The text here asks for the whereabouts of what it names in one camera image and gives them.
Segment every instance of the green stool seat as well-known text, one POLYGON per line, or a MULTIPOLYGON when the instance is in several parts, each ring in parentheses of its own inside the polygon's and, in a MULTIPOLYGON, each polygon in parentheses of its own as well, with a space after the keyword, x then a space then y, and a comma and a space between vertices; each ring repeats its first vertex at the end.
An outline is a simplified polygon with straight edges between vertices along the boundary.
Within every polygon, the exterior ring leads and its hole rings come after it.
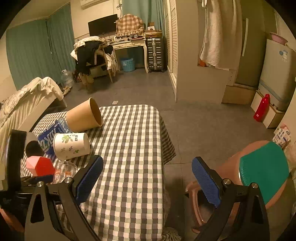
POLYGON ((266 204, 286 181, 289 168, 283 150, 269 142, 240 158, 239 173, 243 185, 259 185, 266 204))

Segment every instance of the gray tile floor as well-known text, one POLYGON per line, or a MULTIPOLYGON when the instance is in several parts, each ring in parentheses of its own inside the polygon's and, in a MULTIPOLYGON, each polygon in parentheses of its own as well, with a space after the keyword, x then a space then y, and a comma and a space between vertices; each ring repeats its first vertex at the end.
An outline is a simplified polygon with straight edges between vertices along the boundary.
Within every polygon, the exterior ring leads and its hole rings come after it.
POLYGON ((175 228, 188 241, 196 236, 191 231, 191 210, 184 196, 186 185, 195 180, 191 172, 193 157, 201 156, 210 168, 215 168, 249 143, 273 137, 273 130, 253 119, 250 106, 175 103, 166 72, 117 72, 114 84, 107 77, 95 79, 92 93, 77 83, 65 97, 67 110, 89 97, 99 106, 110 106, 118 100, 118 105, 149 104, 159 110, 177 154, 164 168, 165 186, 171 197, 166 226, 175 228))

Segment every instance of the curtain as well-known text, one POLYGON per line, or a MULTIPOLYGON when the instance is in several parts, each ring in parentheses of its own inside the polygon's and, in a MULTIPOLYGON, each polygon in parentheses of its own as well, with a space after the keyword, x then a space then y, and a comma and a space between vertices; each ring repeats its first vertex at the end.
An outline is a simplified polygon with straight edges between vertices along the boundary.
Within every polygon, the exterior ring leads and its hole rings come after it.
POLYGON ((36 77, 49 76, 59 81, 61 75, 52 59, 45 19, 8 29, 6 52, 18 90, 36 77))
MULTIPOLYGON (((143 20, 146 29, 148 23, 154 22, 155 29, 162 30, 164 38, 165 19, 163 0, 122 0, 122 14, 125 15, 128 13, 140 17, 143 20)), ((144 65, 143 48, 128 48, 128 55, 134 58, 136 64, 144 65)))
POLYGON ((73 71, 75 61, 70 53, 74 45, 70 4, 59 9, 47 19, 47 31, 54 62, 61 73, 63 69, 73 71))

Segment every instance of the power cord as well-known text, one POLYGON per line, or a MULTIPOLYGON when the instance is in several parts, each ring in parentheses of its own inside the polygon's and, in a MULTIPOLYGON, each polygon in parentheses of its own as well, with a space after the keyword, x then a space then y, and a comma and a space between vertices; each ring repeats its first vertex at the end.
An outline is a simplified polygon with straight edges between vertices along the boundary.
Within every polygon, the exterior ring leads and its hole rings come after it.
POLYGON ((118 6, 116 7, 116 9, 120 9, 120 17, 122 17, 122 3, 120 3, 120 0, 118 0, 118 6))

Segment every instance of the black computer monitor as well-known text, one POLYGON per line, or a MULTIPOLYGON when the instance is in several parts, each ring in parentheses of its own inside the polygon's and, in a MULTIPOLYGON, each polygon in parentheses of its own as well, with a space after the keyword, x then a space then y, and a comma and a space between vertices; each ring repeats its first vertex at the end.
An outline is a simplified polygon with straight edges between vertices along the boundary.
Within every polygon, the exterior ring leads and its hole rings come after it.
POLYGON ((98 36, 116 31, 117 14, 106 16, 89 22, 89 35, 98 36))

